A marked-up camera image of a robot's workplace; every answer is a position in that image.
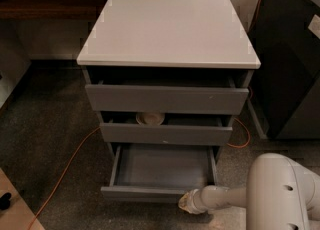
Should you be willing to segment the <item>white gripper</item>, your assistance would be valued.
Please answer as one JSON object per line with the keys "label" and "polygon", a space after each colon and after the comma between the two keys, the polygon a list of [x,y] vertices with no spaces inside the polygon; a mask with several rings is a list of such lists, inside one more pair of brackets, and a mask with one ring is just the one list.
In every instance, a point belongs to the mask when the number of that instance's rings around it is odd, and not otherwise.
{"label": "white gripper", "polygon": [[178,207],[190,214],[201,214],[208,210],[202,201],[200,189],[194,189],[184,194],[178,202]]}

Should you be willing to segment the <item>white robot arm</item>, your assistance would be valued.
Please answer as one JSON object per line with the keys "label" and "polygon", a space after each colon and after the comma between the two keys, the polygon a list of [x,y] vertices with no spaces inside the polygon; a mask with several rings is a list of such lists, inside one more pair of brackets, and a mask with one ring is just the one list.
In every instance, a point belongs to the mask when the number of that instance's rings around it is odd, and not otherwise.
{"label": "white robot arm", "polygon": [[244,208],[246,230],[311,230],[320,221],[320,176],[286,156],[265,153],[252,163],[244,187],[193,189],[178,206],[190,214]]}

